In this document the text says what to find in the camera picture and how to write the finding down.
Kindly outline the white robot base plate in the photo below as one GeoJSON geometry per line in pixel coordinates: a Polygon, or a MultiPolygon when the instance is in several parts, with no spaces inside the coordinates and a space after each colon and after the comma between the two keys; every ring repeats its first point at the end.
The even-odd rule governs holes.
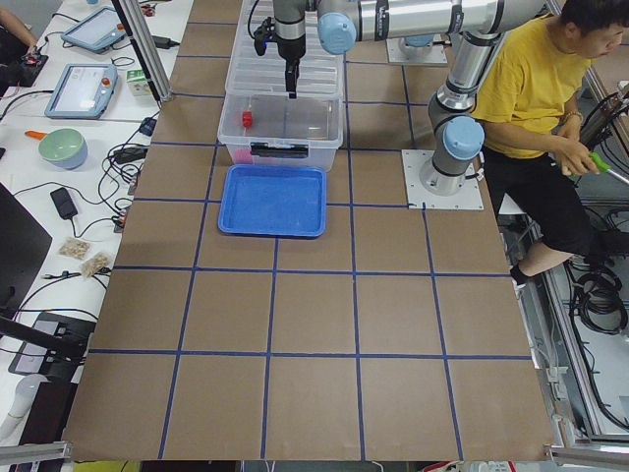
{"type": "Polygon", "coordinates": [[[474,163],[455,177],[440,174],[432,165],[433,151],[403,149],[407,206],[410,209],[484,210],[474,163]]]}

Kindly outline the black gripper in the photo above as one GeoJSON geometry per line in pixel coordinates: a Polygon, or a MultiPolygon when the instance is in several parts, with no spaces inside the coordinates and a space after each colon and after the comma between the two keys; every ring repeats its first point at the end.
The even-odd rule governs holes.
{"type": "Polygon", "coordinates": [[[285,85],[292,99],[297,98],[300,59],[306,53],[306,2],[274,0],[273,13],[278,51],[286,62],[285,85]]]}

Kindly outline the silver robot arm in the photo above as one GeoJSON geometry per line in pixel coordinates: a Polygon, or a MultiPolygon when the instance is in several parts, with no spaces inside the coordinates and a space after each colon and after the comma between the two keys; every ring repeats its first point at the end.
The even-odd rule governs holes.
{"type": "Polygon", "coordinates": [[[324,50],[343,54],[360,41],[429,34],[503,33],[531,19],[542,1],[319,1],[324,50]]]}
{"type": "Polygon", "coordinates": [[[360,41],[461,34],[455,63],[429,102],[436,149],[421,171],[431,192],[456,193],[485,138],[471,116],[478,89],[504,34],[524,21],[524,10],[508,1],[275,1],[272,8],[272,17],[255,35],[257,50],[276,43],[286,63],[290,97],[297,95],[306,53],[308,12],[316,14],[318,40],[332,55],[342,55],[360,41]]]}

